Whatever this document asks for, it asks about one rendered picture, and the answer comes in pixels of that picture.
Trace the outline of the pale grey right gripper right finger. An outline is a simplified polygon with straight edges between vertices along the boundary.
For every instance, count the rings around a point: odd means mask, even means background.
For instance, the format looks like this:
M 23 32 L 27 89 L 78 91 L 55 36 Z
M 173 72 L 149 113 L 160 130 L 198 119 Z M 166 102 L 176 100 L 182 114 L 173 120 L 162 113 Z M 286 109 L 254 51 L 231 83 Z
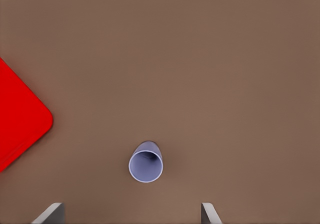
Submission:
M 201 224 L 223 224 L 212 203 L 201 204 Z

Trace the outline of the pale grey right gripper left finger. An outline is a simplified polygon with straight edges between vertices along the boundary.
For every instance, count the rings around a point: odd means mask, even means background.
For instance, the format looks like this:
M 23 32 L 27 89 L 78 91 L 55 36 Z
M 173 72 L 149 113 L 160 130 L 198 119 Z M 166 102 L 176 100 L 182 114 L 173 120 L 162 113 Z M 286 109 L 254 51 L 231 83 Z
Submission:
M 53 203 L 30 224 L 65 224 L 64 203 Z

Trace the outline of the lavender cup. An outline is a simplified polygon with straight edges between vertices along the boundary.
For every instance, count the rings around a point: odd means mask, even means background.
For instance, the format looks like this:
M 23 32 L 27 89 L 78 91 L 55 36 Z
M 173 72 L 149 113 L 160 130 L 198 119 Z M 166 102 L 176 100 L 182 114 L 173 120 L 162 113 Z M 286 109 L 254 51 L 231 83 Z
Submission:
M 144 141 L 133 152 L 128 169 L 131 176 L 141 183 L 151 183 L 163 173 L 162 153 L 154 141 Z

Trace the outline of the red tray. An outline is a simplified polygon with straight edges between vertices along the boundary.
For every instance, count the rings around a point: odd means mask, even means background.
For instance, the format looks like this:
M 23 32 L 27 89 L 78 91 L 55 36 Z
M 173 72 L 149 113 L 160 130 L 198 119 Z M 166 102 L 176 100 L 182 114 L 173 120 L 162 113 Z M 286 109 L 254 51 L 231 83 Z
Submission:
M 50 110 L 0 58 L 0 173 L 52 125 Z

